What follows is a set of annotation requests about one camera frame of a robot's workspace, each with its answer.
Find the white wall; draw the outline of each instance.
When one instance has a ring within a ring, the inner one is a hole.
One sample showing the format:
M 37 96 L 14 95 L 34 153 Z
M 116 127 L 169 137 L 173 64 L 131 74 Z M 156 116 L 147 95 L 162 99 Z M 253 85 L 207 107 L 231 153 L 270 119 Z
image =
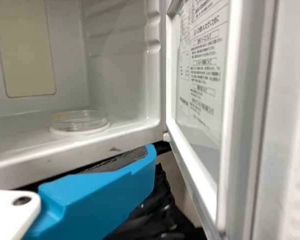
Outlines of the white wall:
M 157 164 L 161 163 L 163 170 L 171 187 L 178 208 L 196 227 L 201 227 L 199 215 L 189 195 L 185 181 L 181 175 L 175 156 L 172 151 L 161 154 L 156 159 Z

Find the fridge compartment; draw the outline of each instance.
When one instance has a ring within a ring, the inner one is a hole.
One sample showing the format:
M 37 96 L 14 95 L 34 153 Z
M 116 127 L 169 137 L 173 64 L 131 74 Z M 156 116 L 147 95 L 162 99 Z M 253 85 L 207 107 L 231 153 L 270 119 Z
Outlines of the fridge compartment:
M 44 5 L 55 93 L 9 97 L 0 49 L 0 188 L 162 139 L 160 1 L 45 0 Z M 86 136 L 50 132 L 53 114 L 81 110 L 105 112 L 109 128 Z M 4 179 L 4 168 L 16 175 L 13 182 Z

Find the beige panel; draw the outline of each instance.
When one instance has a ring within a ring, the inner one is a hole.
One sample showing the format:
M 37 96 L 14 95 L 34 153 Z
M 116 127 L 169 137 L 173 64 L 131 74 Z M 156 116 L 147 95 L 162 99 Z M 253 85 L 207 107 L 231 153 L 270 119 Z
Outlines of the beige panel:
M 9 97 L 56 92 L 44 0 L 0 0 L 0 53 Z

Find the black bag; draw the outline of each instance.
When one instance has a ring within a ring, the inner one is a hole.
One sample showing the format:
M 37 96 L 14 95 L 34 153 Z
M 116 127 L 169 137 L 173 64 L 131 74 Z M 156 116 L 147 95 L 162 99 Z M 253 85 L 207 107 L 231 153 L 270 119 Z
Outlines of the black bag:
M 206 240 L 202 228 L 195 228 L 178 209 L 161 164 L 155 169 L 152 193 L 129 218 L 104 240 Z

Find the white plastic piece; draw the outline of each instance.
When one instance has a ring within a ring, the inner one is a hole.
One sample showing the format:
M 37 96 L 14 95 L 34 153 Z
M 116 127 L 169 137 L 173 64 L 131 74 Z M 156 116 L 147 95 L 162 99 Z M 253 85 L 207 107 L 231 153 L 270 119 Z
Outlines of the white plastic piece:
M 0 240 L 21 239 L 40 210 L 41 200 L 38 194 L 0 190 Z
M 164 132 L 164 133 L 163 133 L 163 141 L 165 141 L 165 142 L 167 142 L 167 143 L 170 143 L 170 142 L 171 142 L 171 137 L 170 137 L 169 132 Z

